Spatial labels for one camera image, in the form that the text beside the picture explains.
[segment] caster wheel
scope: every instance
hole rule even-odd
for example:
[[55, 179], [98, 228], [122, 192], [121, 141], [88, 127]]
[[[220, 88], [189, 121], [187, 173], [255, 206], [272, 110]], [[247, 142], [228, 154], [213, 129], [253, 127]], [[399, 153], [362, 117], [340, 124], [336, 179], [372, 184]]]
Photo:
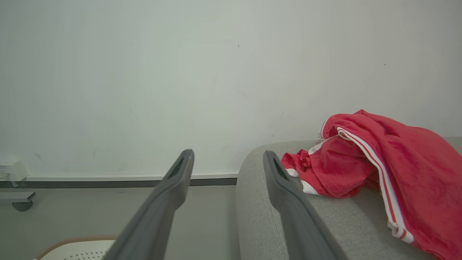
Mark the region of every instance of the caster wheel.
[[34, 203], [32, 201], [29, 202], [13, 202], [12, 205], [18, 211], [26, 211], [32, 207]]

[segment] red jacket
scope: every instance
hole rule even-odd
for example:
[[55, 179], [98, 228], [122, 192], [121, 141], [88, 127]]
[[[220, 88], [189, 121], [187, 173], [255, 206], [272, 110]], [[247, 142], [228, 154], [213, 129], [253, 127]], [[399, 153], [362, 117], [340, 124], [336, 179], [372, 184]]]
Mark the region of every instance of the red jacket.
[[462, 156], [436, 133], [360, 110], [322, 125], [320, 144], [285, 154], [304, 192], [379, 190], [392, 235], [439, 259], [462, 257]]

